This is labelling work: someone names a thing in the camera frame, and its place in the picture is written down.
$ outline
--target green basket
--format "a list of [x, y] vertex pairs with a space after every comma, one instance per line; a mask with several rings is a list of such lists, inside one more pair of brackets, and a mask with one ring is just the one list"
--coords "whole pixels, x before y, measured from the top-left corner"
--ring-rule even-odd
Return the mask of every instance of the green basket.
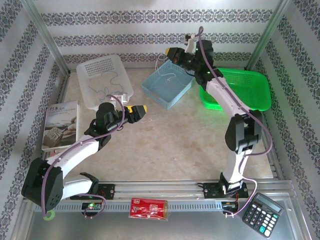
[[[267, 78], [255, 71], [219, 68], [235, 94], [253, 110], [266, 111], [271, 107]], [[200, 86], [200, 98], [207, 109], [223, 110], [217, 101]]]

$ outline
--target white plastic basket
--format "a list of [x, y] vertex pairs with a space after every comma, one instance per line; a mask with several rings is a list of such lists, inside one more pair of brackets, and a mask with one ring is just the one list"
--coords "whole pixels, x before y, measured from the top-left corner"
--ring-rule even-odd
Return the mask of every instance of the white plastic basket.
[[118, 55], [89, 60], [76, 67], [84, 105], [98, 110], [101, 103], [110, 99], [106, 95], [125, 94], [126, 100], [134, 94], [125, 67]]

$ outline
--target table surface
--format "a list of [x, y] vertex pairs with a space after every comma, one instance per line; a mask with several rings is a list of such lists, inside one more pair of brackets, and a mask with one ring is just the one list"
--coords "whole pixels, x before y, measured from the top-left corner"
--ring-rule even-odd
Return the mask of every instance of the table surface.
[[[100, 181], [219, 179], [229, 149], [225, 133], [229, 124], [223, 111], [204, 108], [199, 86], [194, 84], [169, 110], [143, 94], [141, 83], [153, 69], [127, 69], [134, 94], [129, 105], [147, 105], [145, 117], [125, 124], [99, 152], [82, 161], [70, 176], [87, 172]], [[65, 102], [79, 103], [79, 133], [96, 118], [82, 98], [76, 72], [70, 75]], [[253, 152], [263, 151], [262, 141]], [[249, 157], [244, 175], [272, 178], [266, 155]]]

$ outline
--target book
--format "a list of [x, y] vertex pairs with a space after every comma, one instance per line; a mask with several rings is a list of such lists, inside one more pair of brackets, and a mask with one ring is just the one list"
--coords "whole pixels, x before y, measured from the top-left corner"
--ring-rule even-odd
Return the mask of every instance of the book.
[[50, 105], [46, 110], [41, 149], [52, 152], [68, 148], [79, 138], [79, 106], [77, 101]]

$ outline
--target red package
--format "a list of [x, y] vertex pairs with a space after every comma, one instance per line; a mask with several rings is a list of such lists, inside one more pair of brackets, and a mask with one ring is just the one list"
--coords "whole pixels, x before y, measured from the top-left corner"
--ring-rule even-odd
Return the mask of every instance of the red package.
[[132, 198], [129, 218], [168, 220], [168, 201]]

